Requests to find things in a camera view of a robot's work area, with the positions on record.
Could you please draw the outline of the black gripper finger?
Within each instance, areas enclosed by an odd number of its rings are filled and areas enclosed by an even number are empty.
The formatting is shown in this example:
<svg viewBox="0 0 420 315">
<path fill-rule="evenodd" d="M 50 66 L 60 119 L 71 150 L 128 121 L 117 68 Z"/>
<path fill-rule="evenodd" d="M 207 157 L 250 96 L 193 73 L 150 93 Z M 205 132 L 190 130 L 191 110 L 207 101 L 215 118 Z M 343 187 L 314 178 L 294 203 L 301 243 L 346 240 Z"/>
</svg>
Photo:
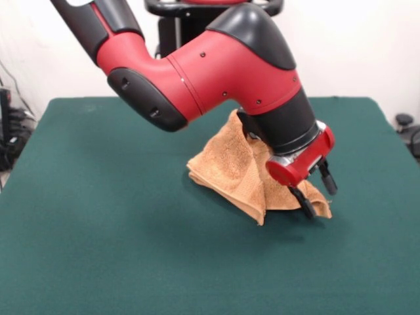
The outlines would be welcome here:
<svg viewBox="0 0 420 315">
<path fill-rule="evenodd" d="M 329 167 L 326 159 L 323 159 L 318 166 L 322 178 L 322 182 L 329 195 L 334 196 L 337 193 L 337 185 L 329 172 Z"/>
<path fill-rule="evenodd" d="M 301 209 L 303 213 L 305 214 L 305 216 L 308 219 L 314 218 L 316 216 L 315 209 L 313 208 L 310 200 L 305 197 L 303 192 L 297 187 L 293 187 L 293 186 L 289 186 L 288 189 L 296 198 L 296 200 L 299 202 L 299 205 L 301 206 Z"/>
</svg>

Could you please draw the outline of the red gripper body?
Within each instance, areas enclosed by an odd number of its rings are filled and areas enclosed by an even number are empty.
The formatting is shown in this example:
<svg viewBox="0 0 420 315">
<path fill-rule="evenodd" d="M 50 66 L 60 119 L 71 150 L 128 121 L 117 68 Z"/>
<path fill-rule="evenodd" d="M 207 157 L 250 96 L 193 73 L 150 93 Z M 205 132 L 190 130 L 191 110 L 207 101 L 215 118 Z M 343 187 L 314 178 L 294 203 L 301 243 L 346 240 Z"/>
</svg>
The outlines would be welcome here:
<svg viewBox="0 0 420 315">
<path fill-rule="evenodd" d="M 319 169 L 335 144 L 335 137 L 327 125 L 319 125 L 319 135 L 305 148 L 285 156 L 273 155 L 265 166 L 271 177 L 284 186 L 297 187 Z"/>
</svg>

